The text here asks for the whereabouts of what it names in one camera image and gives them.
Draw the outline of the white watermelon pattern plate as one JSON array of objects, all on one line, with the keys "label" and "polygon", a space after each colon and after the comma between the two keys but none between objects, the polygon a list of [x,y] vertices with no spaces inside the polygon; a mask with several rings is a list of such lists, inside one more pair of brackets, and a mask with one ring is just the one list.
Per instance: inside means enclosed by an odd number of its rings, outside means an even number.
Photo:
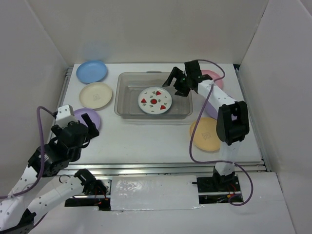
[{"label": "white watermelon pattern plate", "polygon": [[146,114],[160,115],[171,108],[173,103],[170,93],[160,87],[148,87],[137,98],[139,108]]}]

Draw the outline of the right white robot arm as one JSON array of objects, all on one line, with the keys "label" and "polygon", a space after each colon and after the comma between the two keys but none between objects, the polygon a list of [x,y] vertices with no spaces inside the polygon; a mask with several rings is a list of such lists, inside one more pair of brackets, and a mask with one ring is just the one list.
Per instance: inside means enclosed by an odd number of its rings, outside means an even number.
[{"label": "right white robot arm", "polygon": [[239,147],[250,131],[248,108],[246,102],[233,99],[217,86],[225,75],[217,79],[204,75],[199,63],[200,60],[186,62],[184,70],[174,67],[162,86],[172,85],[175,94],[181,97],[194,90],[205,97],[205,104],[211,104],[217,111],[216,133],[221,145],[219,159],[212,161],[212,186],[223,191],[234,184]]}]

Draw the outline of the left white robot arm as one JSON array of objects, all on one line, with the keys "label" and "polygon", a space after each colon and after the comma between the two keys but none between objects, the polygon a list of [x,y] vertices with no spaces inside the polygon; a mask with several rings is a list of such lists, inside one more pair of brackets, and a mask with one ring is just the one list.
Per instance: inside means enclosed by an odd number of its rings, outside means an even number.
[{"label": "left white robot arm", "polygon": [[53,208],[79,195],[106,195],[105,185],[87,169],[79,169],[63,184],[40,195],[39,192],[70,162],[80,158],[81,150],[99,136],[88,114],[84,123],[68,121],[64,127],[54,125],[55,134],[47,144],[36,149],[24,173],[10,193],[0,200],[0,232],[27,234]]}]

